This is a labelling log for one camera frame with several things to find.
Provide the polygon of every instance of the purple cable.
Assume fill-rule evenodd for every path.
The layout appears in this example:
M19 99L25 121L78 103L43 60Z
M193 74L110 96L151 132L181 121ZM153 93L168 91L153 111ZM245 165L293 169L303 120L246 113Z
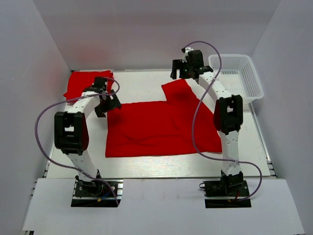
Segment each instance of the purple cable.
M193 43L204 43L204 44L207 44L207 45L211 46L211 47L216 51L216 53L217 53L217 55L218 55L218 57L219 57L219 60L220 60L220 67L219 67L219 70L217 71L217 73L216 73L214 79L211 81L211 83L209 84L209 86L208 86L207 89L205 90L204 94L202 95L202 97L201 97L201 99L200 99L200 101L199 101L199 104L198 104L198 106L197 106L197 108L196 108L194 117L193 117L193 119L192 119L192 127L191 127L192 144L193 144L195 150L197 151L197 153L199 153L201 156L203 156L203 157L205 157L205 158L208 158L208 159L211 159L211 160L216 160L216 161L233 162L233 163L234 163L234 162L236 162L236 161L235 161L235 160L232 160L232 159L219 159L219 158L212 158L212 157L209 157L209 156L207 156L207 155L201 153L201 152L198 150L197 146L196 146L196 141L195 141L195 122L196 122L196 117L197 117L197 114L198 114L200 105L201 105L201 103L202 103L202 101L203 101L205 95L209 92L209 90L210 90L210 88L213 86L213 84L214 84L214 82L215 82L217 76L218 76L218 75L220 74L220 72L221 72L221 69L222 69L222 58L221 58L221 55L220 55L220 53L218 52L218 50L217 50L213 45L211 45L210 43L204 42L204 41L194 41L194 42L192 42L192 43L187 44L184 48L186 48L187 46L189 46L189 45L191 45L191 44L193 44ZM252 194L250 194L249 196L247 196L247 197L244 197L244 198L241 198L241 199L237 199L237 201L243 201L243 200L246 200L246 199L249 199L250 197L252 197L252 196L259 190L259 188L260 188L260 186L261 186L261 183L262 183L263 176L262 176L261 169L260 169L256 164L251 163L251 162L242 162L242 161L237 161L237 162L240 163L240 164L249 164L249 165L252 165L252 166L256 167L256 168L258 169L259 173L260 173L260 182L259 182L258 187L256 188L256 190L255 190Z
M116 198L116 195L115 195L113 189L111 188L110 184L109 184L107 181L105 181L105 180L103 180L103 179L93 178L91 175L85 173L85 172L84 172L82 169L80 169L80 168L73 167L73 166L69 166L69 165L63 165L63 164L61 164L61 163L58 163L58 162L52 160L52 159L45 153L44 148L42 147L42 145L41 145L41 143L40 143L40 140L39 140L39 136L38 136L38 123L39 123L39 120L40 120L41 116L42 116L47 110L51 109L52 107L54 107L54 106L56 106L56 105L59 105L59 104L64 104L64 103L67 103L67 102L77 101L77 100L79 100L79 99L85 99L85 98L88 98L88 97L93 97L93 96L110 96L110 95L116 94L116 93L119 91L119 89L120 89L119 83L118 83L117 81L115 81L114 79L110 78L110 77L105 77L105 78L108 79L108 80L111 80L111 81L113 81L113 82L115 82L115 83L117 84L118 87L117 87L116 92L110 93L110 94L90 94L90 95L87 95L87 96L81 96L81 97L77 97L77 98L73 98L73 99L69 99L69 100L63 100L63 101L60 101L60 102L57 102L57 103L54 103L54 104L49 105L48 107L46 107L44 110L41 111L41 113L38 115L38 117L37 117L37 119L36 119L36 122L35 122L35 138L36 138L36 142L37 142L37 145L38 145L40 151L42 152L42 154L44 155L44 157L48 159L48 161L50 161L50 162L52 162L53 164L56 164L56 165L58 165L58 166L64 167L64 168L77 170L78 172L84 174L86 177L88 177L88 178L90 178L90 179L92 179L92 180L97 180L97 181L100 181L100 182L106 184L106 185L109 187L110 191L112 192L112 194L113 194L113 196L114 196L114 199L115 199L115 201L116 201L116 204L117 204L117 206L118 206L119 203L118 203L118 200L117 200L117 198Z

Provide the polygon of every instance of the purple hose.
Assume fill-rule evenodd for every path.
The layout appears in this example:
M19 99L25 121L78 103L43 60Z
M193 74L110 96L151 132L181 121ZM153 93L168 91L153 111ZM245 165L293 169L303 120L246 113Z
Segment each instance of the purple hose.
M64 167L64 168L77 170L78 172L84 174L86 177L88 177L88 178L90 178L90 179L92 179L92 180L97 180L97 181L100 181L100 182L106 184L106 185L109 187L110 191L112 192L112 194L113 194L113 196L114 196L114 199L115 199L115 201L116 201L116 204L117 204L117 206L118 206L119 203L118 203L118 200L117 200L117 198L116 198L116 195L115 195L114 191L112 190L110 184L109 184L107 181L102 180L102 179L93 178L91 175L85 173L85 172L84 172L82 169L80 169L80 168L73 167L73 166L69 166L69 165L63 165L63 164L61 164L61 163L58 163L58 162L52 160L52 159L45 153L45 150L44 150L44 148L42 147L42 145L41 145L41 143L40 143L40 140L39 140L39 136L38 136L38 123L39 123L39 120L40 120L41 116L42 116L48 109L51 109L52 107L54 107L54 106L56 106L56 105L59 105L59 104L64 104L64 103L67 103L67 102L73 102L73 101L77 101L77 100L79 100L79 99L85 99L85 98L88 98L88 97L93 97L93 96L110 96L110 95L116 94L116 93L119 91L119 89L120 89L119 83L118 83L117 81L115 81L114 79L110 78L110 77L105 77L105 78L108 79L108 80L111 80L111 81L113 81L113 82L115 82L115 83L117 84L118 88L117 88L116 92L110 93L110 94L91 94L91 95L81 96L81 97L77 97L77 98L73 98L73 99L69 99L69 100L63 100L63 101L60 101L60 102L57 102L57 103L54 103L54 104L49 105L48 107L46 107L44 110L41 111L41 113L38 115L38 117L37 117L37 119L36 119L36 122L35 122L35 138L36 138L36 142L37 142L37 145L38 145L40 151L42 152L42 154L44 155L44 157L47 158L48 161L50 161L50 162L52 162L53 164L56 164L56 165L58 165L58 166Z
M221 72L221 69L222 69L222 58L221 58L221 55L220 53L217 51L217 49L211 45L210 43L207 43L207 42L204 42L204 41L194 41L192 43L189 43L187 44L184 48L186 48L187 46L193 44L193 43L204 43L204 44L207 44L209 46L211 46L217 53L218 57L219 57L219 60L220 60L220 67L219 67L219 70L217 71L214 79L211 81L211 83L209 84L209 86L207 87L207 89L205 90L204 94L202 95L200 101L199 101L199 104L196 108L196 111L195 111L195 114L194 114L194 117L192 119L192 127L191 127L191 138L192 138L192 144L195 148L195 150L197 151L197 153L199 153L201 156L205 157L205 158L208 158L208 159L211 159L211 160L216 160L216 161L222 161L222 162L236 162L235 160L232 160L232 159L219 159L219 158L212 158L212 157L209 157L203 153L201 153L198 148L197 148L197 145L196 145L196 141L195 141L195 122L196 122L196 117L197 117L197 114L198 114L198 111L199 111L199 108L200 108L200 105L205 97L205 95L208 93L208 91L210 90L210 88L213 86L217 76L219 75L219 73ZM251 162L242 162L242 161L238 161L238 163L240 164L249 164L249 165L252 165L254 167L256 167L260 173L260 182L258 184L258 187L256 188L256 190L250 194L249 196L247 197L244 197L244 198L241 198L241 199L237 199L237 201L243 201L243 200L246 200L246 199L249 199L250 197L252 197L260 188L261 186L261 183L262 183L262 179L263 179L263 176L262 176L262 172L261 172L261 169L254 163L251 163Z

